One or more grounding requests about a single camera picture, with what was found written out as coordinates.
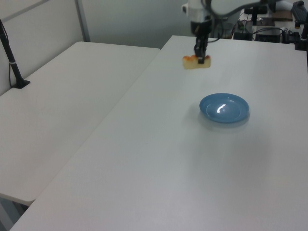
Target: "black stand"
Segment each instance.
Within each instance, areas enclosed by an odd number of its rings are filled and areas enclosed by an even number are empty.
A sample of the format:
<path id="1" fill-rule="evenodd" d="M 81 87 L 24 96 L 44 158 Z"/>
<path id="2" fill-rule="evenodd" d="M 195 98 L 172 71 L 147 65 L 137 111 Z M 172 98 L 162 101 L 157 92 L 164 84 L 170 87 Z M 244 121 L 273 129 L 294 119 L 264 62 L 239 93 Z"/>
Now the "black stand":
<path id="1" fill-rule="evenodd" d="M 5 53 L 8 56 L 8 59 L 9 59 L 10 65 L 12 67 L 12 70 L 14 72 L 14 75 L 16 77 L 16 84 L 12 87 L 21 89 L 21 88 L 25 87 L 26 85 L 28 85 L 30 83 L 30 81 L 24 80 L 20 75 L 17 63 L 16 63 L 15 58 L 13 56 L 13 53 L 12 53 L 11 47 L 9 45 L 8 38 L 6 37 L 5 31 L 4 31 L 4 26 L 1 22 L 1 20 L 0 20 L 0 39 L 1 39 L 1 42 L 3 44 Z"/>

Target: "yellow sponge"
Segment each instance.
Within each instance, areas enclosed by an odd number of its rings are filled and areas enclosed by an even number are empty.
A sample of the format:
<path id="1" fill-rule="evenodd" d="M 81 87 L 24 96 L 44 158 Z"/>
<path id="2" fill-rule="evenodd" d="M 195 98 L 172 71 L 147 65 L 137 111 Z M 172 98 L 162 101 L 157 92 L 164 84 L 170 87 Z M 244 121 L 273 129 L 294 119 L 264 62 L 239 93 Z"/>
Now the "yellow sponge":
<path id="1" fill-rule="evenodd" d="M 204 64 L 198 63 L 196 55 L 184 56 L 182 60 L 185 69 L 209 68 L 211 66 L 211 57 L 209 55 L 205 57 Z"/>

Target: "blue bowl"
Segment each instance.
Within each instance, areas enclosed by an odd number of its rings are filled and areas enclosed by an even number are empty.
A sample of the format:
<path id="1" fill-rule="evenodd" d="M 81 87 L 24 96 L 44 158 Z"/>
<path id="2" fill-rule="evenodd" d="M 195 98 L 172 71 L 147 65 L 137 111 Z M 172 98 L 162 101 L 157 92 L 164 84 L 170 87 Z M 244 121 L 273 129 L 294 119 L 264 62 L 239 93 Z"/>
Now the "blue bowl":
<path id="1" fill-rule="evenodd" d="M 217 93 L 208 95 L 200 102 L 201 112 L 219 123 L 234 123 L 247 118 L 248 103 L 237 95 Z"/>

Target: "white table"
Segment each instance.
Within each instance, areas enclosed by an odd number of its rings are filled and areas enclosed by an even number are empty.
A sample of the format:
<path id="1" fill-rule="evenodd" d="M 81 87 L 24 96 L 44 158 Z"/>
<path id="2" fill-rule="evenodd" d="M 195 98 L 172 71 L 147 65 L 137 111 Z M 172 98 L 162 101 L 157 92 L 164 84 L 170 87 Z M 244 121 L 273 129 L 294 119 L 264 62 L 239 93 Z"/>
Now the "white table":
<path id="1" fill-rule="evenodd" d="M 306 231 L 308 75 L 293 46 L 172 37 L 12 231 Z M 211 122 L 212 93 L 248 120 Z"/>
<path id="2" fill-rule="evenodd" d="M 79 42 L 0 97 L 0 197 L 30 205 L 159 49 Z"/>

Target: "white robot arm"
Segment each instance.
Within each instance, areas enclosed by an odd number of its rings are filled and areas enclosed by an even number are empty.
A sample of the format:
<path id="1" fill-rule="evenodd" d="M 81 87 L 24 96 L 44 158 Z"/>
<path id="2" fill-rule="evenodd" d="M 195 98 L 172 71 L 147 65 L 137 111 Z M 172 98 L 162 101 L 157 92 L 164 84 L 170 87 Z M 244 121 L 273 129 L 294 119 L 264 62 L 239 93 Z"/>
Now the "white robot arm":
<path id="1" fill-rule="evenodd" d="M 192 33 L 197 37 L 194 47 L 198 63 L 203 64 L 208 36 L 212 31 L 212 17 L 222 18 L 232 15 L 240 9 L 254 7 L 280 0 L 188 0 L 182 6 L 191 21 Z"/>

